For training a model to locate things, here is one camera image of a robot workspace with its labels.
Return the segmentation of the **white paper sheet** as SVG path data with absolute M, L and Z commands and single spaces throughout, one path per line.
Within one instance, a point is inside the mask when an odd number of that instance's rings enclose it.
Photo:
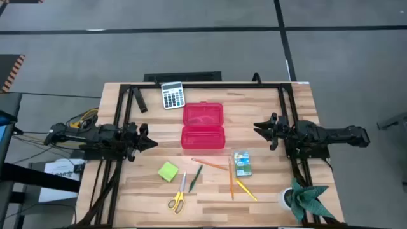
M 80 180 L 79 172 L 74 171 L 75 165 L 83 165 L 86 161 L 83 159 L 58 159 L 55 162 L 45 163 L 45 173 L 57 175 L 60 177 Z M 52 202 L 76 198 L 78 194 L 71 191 L 56 190 L 51 188 L 41 188 L 38 202 Z

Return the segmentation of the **grey furniture leg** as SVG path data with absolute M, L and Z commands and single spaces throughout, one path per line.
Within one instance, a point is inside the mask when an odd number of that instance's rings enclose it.
M 377 123 L 379 130 L 387 130 L 391 126 L 399 125 L 403 130 L 407 131 L 407 112 L 397 114 Z

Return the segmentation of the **short orange pencil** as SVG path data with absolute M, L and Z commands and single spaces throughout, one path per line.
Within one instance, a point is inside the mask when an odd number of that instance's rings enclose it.
M 204 160 L 200 160 L 200 159 L 197 159 L 197 158 L 191 158 L 191 160 L 194 161 L 194 162 L 198 162 L 198 163 L 207 165 L 207 166 L 209 166 L 209 167 L 214 167 L 214 168 L 217 168 L 217 169 L 221 169 L 221 170 L 228 171 L 228 169 L 225 168 L 225 167 L 222 167 L 222 166 L 220 166 L 220 165 L 216 165 L 216 164 L 213 164 L 213 163 L 209 163 L 209 162 L 206 162 L 206 161 L 204 161 Z

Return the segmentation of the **yellow pencil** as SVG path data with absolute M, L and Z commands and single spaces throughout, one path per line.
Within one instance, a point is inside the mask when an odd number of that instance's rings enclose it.
M 236 183 L 241 187 L 241 189 L 243 189 L 248 196 L 250 196 L 255 202 L 258 201 L 258 199 L 249 191 L 249 189 L 239 180 L 236 179 Z

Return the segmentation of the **green sticky note pad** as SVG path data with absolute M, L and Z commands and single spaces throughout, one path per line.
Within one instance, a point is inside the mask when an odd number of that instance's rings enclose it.
M 177 175 L 179 169 L 177 166 L 170 162 L 165 162 L 162 167 L 158 170 L 158 175 L 166 182 L 171 182 L 173 178 Z

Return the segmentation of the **black flat bracket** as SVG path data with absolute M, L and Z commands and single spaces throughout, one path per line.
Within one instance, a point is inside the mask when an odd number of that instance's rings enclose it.
M 136 101 L 137 101 L 137 105 L 141 111 L 141 113 L 145 113 L 148 111 L 146 103 L 144 101 L 144 97 L 141 94 L 141 91 L 138 87 L 133 87 L 132 88 L 133 91 L 133 96 L 135 97 Z

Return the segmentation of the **long orange pencil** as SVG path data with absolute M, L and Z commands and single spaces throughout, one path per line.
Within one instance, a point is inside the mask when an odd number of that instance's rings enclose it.
M 232 172 L 232 166 L 231 166 L 231 159 L 230 158 L 228 158 L 228 171 L 229 171 L 229 178 L 230 178 L 231 199 L 234 201 L 233 172 Z

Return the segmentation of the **white plant pot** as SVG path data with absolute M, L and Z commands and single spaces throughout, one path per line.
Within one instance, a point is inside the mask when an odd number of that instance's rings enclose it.
M 288 202 L 289 196 L 292 194 L 292 188 L 286 188 L 278 194 L 278 203 L 285 211 L 291 210 L 291 204 Z

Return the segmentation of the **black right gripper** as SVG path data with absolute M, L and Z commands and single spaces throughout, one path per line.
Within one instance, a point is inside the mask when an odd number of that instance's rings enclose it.
M 255 132 L 271 142 L 271 151 L 276 150 L 279 145 L 279 139 L 283 139 L 288 145 L 293 145 L 294 131 L 289 126 L 288 120 L 285 116 L 278 116 L 277 121 L 277 113 L 272 113 L 268 121 L 255 123 L 254 126 Z

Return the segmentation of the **black mat with striped edge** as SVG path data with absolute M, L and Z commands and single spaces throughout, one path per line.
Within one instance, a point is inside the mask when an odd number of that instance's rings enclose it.
M 0 94 L 10 91 L 25 55 L 0 54 Z

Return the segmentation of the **pink plastic pencil case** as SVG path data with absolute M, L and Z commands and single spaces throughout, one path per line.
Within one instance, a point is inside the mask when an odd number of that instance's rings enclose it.
M 223 149 L 226 144 L 223 105 L 217 102 L 187 103 L 183 111 L 184 149 Z

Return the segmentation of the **grey desk calculator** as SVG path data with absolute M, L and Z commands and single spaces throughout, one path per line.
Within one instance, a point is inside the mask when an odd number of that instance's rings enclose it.
M 177 109 L 185 106 L 183 84 L 180 81 L 161 85 L 164 109 Z

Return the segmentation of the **black floor vent grille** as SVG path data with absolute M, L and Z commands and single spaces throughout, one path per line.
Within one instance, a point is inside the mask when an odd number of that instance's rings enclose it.
M 149 73 L 144 75 L 143 82 L 166 83 L 173 81 L 222 81 L 221 71 L 188 72 L 188 73 Z

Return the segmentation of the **green pen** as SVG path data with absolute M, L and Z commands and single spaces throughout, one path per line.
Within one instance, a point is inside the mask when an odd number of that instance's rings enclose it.
M 200 173 L 201 173 L 201 171 L 202 171 L 202 168 L 203 168 L 203 165 L 199 166 L 199 168 L 198 168 L 198 170 L 197 170 L 197 173 L 195 174 L 195 177 L 193 178 L 193 180 L 192 180 L 191 183 L 190 183 L 190 187 L 189 187 L 189 189 L 188 189 L 188 193 L 191 193 L 193 187 L 195 186 L 196 181 L 197 181 L 197 179 L 198 179 L 198 177 L 199 177 L 199 175 L 200 175 Z

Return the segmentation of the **yellow-handled scissors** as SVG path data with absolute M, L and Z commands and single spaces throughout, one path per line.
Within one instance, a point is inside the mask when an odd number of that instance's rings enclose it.
M 173 210 L 173 212 L 175 214 L 179 214 L 185 205 L 185 201 L 184 201 L 184 188 L 185 188 L 185 184 L 186 184 L 186 172 L 184 172 L 183 174 L 183 178 L 179 187 L 179 190 L 177 192 L 177 194 L 175 195 L 175 197 L 173 197 L 167 204 L 167 207 L 171 210 Z

